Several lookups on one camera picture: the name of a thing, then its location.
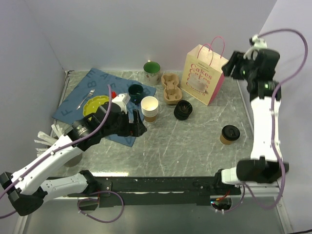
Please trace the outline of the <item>brown pulp cup carrier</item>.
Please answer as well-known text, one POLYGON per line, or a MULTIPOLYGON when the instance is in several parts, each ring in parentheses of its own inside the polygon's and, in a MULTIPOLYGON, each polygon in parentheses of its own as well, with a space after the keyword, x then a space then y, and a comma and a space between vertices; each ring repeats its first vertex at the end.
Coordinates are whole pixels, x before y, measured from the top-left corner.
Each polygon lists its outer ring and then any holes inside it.
POLYGON ((164 88, 163 96, 166 104, 174 105, 182 100, 182 90, 179 88, 179 77, 177 74, 163 74, 161 84, 164 88))

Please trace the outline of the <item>cream cakes paper bag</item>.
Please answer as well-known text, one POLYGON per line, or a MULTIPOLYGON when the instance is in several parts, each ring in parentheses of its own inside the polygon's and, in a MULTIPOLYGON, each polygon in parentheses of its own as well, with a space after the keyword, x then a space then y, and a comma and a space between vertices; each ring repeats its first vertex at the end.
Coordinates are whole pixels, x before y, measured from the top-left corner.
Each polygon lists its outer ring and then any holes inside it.
POLYGON ((212 43, 199 44, 186 56, 180 87, 205 105, 209 105, 225 79, 222 66, 228 60, 223 57, 225 44, 219 54, 212 43))

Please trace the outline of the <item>black cup lid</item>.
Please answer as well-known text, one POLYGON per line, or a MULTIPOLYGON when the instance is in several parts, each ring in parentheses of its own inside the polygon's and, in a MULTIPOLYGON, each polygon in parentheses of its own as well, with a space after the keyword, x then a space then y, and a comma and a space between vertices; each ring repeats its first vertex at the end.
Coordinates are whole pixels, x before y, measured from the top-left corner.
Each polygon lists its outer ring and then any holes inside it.
POLYGON ((221 131, 222 134, 226 136, 226 138, 238 140, 240 137, 240 130, 233 125, 226 125, 222 128, 221 131))

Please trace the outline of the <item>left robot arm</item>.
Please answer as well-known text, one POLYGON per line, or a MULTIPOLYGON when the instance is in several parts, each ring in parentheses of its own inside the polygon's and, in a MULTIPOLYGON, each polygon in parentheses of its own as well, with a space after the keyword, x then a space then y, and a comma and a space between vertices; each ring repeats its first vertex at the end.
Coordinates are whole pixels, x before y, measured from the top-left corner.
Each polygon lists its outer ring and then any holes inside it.
POLYGON ((52 147, 24 168, 14 173, 4 172, 0 184, 20 216, 36 211, 43 203, 71 194, 93 195, 99 185, 88 170, 71 177, 48 180, 51 173, 79 156, 102 138, 110 135, 140 137, 146 131, 139 110, 133 110, 134 120, 116 103, 106 102, 81 120, 75 121, 52 147))

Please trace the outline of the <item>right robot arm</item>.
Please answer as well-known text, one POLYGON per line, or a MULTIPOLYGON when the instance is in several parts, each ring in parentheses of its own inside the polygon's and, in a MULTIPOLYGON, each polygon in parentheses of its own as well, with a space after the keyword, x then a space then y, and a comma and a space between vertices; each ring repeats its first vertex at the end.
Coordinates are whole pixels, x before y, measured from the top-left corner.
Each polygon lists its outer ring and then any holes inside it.
POLYGON ((278 82, 273 80, 280 54, 271 49, 256 49, 250 53, 234 51, 222 66, 226 77, 245 80, 253 111, 253 148, 250 159, 244 159, 230 169, 221 171, 221 177, 213 183, 214 191, 225 194, 230 185, 243 182, 271 184, 289 170, 283 162, 279 148, 278 112, 281 91, 274 93, 278 82))

